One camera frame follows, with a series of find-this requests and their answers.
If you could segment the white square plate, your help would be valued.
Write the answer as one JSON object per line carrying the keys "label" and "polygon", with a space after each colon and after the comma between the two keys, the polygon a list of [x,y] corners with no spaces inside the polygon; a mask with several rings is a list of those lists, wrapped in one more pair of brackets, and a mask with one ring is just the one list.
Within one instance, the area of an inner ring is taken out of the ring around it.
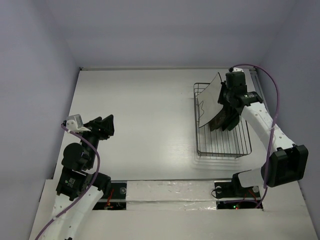
{"label": "white square plate", "polygon": [[208,124],[223,109],[223,105],[218,103],[222,87],[221,82],[222,78],[218,72],[210,84],[197,95],[199,106],[199,127],[203,127]]}

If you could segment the black floral square plate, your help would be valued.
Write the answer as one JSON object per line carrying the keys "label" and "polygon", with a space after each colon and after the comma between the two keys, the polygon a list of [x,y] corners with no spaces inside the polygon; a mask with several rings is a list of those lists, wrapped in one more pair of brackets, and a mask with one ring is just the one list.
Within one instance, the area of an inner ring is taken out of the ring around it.
{"label": "black floral square plate", "polygon": [[224,106],[222,110],[209,122],[210,131],[215,131],[219,129],[223,123],[226,121],[230,114],[228,107]]}

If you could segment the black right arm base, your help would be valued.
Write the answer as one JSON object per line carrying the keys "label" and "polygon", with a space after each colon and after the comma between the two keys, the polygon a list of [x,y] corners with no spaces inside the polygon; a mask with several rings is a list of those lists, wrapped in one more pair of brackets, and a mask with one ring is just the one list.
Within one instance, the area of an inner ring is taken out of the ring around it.
{"label": "black right arm base", "polygon": [[242,187],[238,180],[216,180],[211,195],[216,199],[244,199],[252,197],[257,200],[261,197],[257,186]]}

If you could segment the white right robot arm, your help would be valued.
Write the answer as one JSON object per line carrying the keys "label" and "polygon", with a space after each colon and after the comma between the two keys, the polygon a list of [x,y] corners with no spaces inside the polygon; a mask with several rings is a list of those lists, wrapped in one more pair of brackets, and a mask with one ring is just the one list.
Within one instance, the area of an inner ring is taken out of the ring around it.
{"label": "white right robot arm", "polygon": [[247,121],[264,145],[265,163],[256,169],[233,175],[230,190],[242,196],[249,187],[277,187],[299,181],[304,177],[308,149],[297,145],[276,124],[268,113],[263,99],[255,91],[248,91],[245,73],[231,68],[221,84],[218,103]]}

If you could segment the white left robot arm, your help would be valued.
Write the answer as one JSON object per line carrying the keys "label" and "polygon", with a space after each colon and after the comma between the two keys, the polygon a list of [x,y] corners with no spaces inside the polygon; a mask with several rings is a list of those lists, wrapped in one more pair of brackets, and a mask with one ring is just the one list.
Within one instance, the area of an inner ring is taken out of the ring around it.
{"label": "white left robot arm", "polygon": [[114,116],[99,116],[83,123],[79,114],[71,115],[61,127],[80,141],[70,143],[63,150],[62,171],[51,215],[53,222],[43,233],[43,240],[77,239],[98,200],[111,191],[111,178],[99,172],[98,145],[114,135]]}

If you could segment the white foam front block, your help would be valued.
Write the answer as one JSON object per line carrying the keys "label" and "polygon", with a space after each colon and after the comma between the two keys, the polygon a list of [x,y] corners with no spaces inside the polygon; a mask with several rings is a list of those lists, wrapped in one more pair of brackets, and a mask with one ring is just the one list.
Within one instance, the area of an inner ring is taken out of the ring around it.
{"label": "white foam front block", "polygon": [[212,196],[213,181],[129,181],[126,209],[129,211],[211,211],[217,209]]}

